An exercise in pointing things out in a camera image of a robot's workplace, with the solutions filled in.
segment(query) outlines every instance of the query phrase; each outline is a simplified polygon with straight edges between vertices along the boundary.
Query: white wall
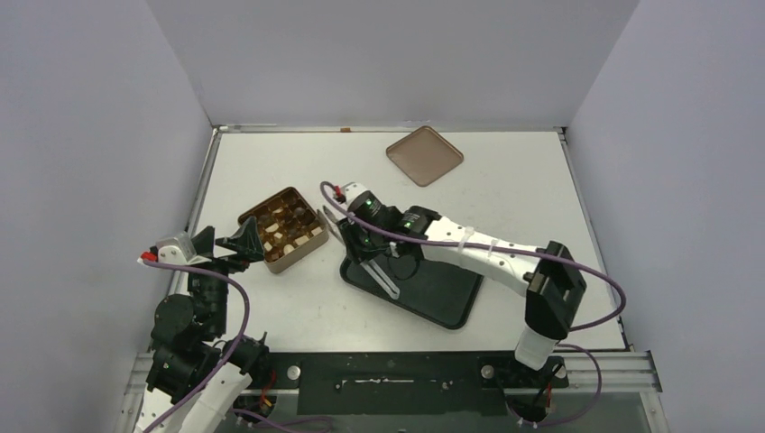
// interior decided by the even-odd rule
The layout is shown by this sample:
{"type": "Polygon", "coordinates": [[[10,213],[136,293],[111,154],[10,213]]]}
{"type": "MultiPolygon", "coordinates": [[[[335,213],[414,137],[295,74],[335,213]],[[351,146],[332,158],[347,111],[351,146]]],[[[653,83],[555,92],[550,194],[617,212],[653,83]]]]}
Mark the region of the white wall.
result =
{"type": "Polygon", "coordinates": [[[214,124],[565,125],[638,0],[148,0],[214,124]]]}
{"type": "Polygon", "coordinates": [[[143,1],[0,5],[2,431],[111,431],[211,133],[143,1]]]}
{"type": "Polygon", "coordinates": [[[762,431],[765,3],[642,0],[568,130],[670,426],[762,431]]]}

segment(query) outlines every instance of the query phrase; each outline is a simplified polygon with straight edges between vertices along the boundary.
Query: white table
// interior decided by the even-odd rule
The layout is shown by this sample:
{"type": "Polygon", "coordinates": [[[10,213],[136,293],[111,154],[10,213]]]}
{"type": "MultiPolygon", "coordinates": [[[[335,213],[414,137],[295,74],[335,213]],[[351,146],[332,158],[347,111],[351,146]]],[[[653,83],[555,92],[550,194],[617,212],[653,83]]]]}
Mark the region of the white table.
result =
{"type": "MultiPolygon", "coordinates": [[[[575,259],[599,269],[558,134],[554,132],[447,133],[465,161],[426,188],[409,180],[385,156],[406,133],[222,134],[198,229],[232,234],[245,210],[292,186],[313,207],[318,184],[359,181],[387,205],[429,207],[466,226],[520,244],[566,244],[575,259]]],[[[218,249],[216,254],[225,253],[218,249]]],[[[234,278],[250,296],[247,334],[274,352],[511,350],[523,329],[524,299],[484,280],[461,329],[443,327],[344,283],[345,256],[333,237],[280,275],[260,264],[234,278]]],[[[614,308],[605,284],[586,276],[587,292],[575,324],[614,308]]],[[[185,276],[181,280],[185,291],[185,276]]],[[[242,302],[229,295],[228,335],[241,325],[242,302]]],[[[567,342],[590,349],[623,349],[619,324],[571,334],[567,342]]]]}

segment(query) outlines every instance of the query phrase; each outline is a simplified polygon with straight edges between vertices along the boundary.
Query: black tray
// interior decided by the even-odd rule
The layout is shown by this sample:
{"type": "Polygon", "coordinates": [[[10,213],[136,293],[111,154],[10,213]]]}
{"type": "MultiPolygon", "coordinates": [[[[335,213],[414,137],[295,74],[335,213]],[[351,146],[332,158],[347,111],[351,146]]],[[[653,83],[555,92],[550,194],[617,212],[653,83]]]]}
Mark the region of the black tray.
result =
{"type": "Polygon", "coordinates": [[[391,299],[364,268],[347,257],[340,265],[340,276],[348,284],[447,329],[459,329],[465,324],[484,279],[475,272],[427,260],[420,262],[414,276],[405,279],[415,268],[413,257],[378,256],[374,260],[401,289],[398,299],[391,299]]]}

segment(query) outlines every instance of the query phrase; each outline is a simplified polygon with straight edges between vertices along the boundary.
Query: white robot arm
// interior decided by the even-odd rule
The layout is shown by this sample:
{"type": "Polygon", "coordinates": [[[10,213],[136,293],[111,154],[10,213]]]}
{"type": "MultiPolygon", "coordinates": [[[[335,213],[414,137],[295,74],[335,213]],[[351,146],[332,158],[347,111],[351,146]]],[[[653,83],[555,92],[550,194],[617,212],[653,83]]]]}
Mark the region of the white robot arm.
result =
{"type": "Polygon", "coordinates": [[[410,207],[402,213],[396,207],[385,206],[372,191],[356,182],[336,189],[335,201],[365,223],[424,241],[413,244],[392,240],[348,218],[338,221],[325,208],[327,218],[335,224],[333,233],[346,245],[348,256],[369,272],[393,299],[398,298],[401,290],[372,260],[383,250],[394,257],[411,254],[421,260],[453,264],[498,281],[526,298],[526,327],[515,347],[515,357],[534,370],[545,364],[558,341],[567,336],[586,288],[579,270],[501,251],[510,248],[570,259],[564,245],[550,242],[547,247],[537,247],[511,243],[461,226],[423,207],[410,207]],[[481,244],[485,248],[465,248],[465,244],[481,244]]]}

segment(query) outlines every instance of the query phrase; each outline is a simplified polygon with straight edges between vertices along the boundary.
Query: screw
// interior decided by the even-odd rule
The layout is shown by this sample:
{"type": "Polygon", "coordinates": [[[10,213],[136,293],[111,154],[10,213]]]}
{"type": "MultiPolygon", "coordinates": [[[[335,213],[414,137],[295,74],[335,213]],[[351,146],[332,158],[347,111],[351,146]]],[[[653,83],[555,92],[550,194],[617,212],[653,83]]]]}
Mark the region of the screw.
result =
{"type": "Polygon", "coordinates": [[[494,367],[490,365],[481,367],[481,377],[484,379],[492,379],[494,377],[494,367]]]}
{"type": "Polygon", "coordinates": [[[297,381],[300,377],[300,367],[293,365],[287,369],[287,378],[291,381],[297,381]]]}

